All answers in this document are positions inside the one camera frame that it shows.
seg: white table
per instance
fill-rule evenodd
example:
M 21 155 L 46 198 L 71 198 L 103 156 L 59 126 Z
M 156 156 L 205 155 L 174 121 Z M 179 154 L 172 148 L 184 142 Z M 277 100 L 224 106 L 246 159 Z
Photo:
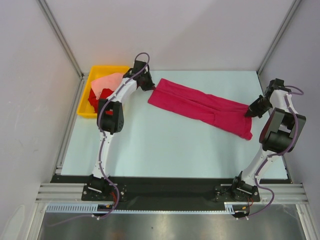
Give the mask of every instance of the white table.
M 161 78 L 243 104 L 262 94 L 254 71 L 152 71 Z M 124 127 L 114 137 L 112 176 L 233 178 L 256 155 L 268 114 L 252 121 L 250 141 L 232 133 L 148 104 L 151 91 L 135 91 L 124 105 Z M 99 150 L 96 119 L 77 116 L 62 175 L 90 175 Z M 282 158 L 264 178 L 287 179 Z

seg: red cloth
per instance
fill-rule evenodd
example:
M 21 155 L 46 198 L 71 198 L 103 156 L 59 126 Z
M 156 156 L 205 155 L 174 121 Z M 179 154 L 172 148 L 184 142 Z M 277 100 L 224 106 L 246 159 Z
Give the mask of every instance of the red cloth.
M 245 117 L 248 105 L 205 94 L 162 78 L 148 103 L 250 140 L 252 118 Z
M 114 91 L 105 88 L 105 89 L 102 90 L 100 98 L 101 99 L 106 99 L 113 93 L 114 93 Z M 94 93 L 94 91 L 92 89 L 90 89 L 88 101 L 91 104 L 91 106 L 94 108 L 94 112 L 97 113 L 98 112 L 99 100 L 97 99 L 97 97 L 96 97 L 96 95 L 95 95 L 95 93 Z

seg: white wall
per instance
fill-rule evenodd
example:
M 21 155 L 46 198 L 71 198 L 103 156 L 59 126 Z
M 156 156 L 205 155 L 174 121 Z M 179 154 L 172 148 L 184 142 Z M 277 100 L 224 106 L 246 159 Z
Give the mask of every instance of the white wall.
M 47 0 L 81 70 L 256 71 L 293 0 Z
M 30 223 L 79 79 L 35 0 L 2 0 L 0 29 L 1 235 L 19 205 L 25 205 L 22 233 Z
M 305 0 L 289 29 L 262 72 L 266 85 L 280 78 L 287 85 L 304 90 L 293 96 L 294 108 L 306 116 L 306 124 L 295 149 L 287 155 L 289 171 L 296 183 L 303 183 L 320 224 L 320 1 Z

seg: reflective floor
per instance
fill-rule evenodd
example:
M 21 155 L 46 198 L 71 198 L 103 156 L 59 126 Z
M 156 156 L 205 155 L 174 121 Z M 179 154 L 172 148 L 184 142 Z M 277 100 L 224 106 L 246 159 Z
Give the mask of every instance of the reflective floor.
M 208 214 L 111 214 L 107 219 L 46 213 L 38 240 L 305 240 L 295 205 L 272 205 L 249 220 Z

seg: yellow bin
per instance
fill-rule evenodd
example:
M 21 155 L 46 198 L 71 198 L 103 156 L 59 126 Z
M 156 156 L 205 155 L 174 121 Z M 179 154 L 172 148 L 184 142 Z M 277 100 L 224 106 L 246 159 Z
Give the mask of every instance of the yellow bin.
M 90 102 L 88 101 L 88 97 L 91 90 L 91 82 L 98 78 L 114 73 L 125 74 L 128 70 L 128 66 L 93 66 L 91 68 L 88 80 L 86 81 L 76 113 L 84 118 L 96 119 L 97 114 L 95 113 L 95 109 L 93 106 L 90 105 Z

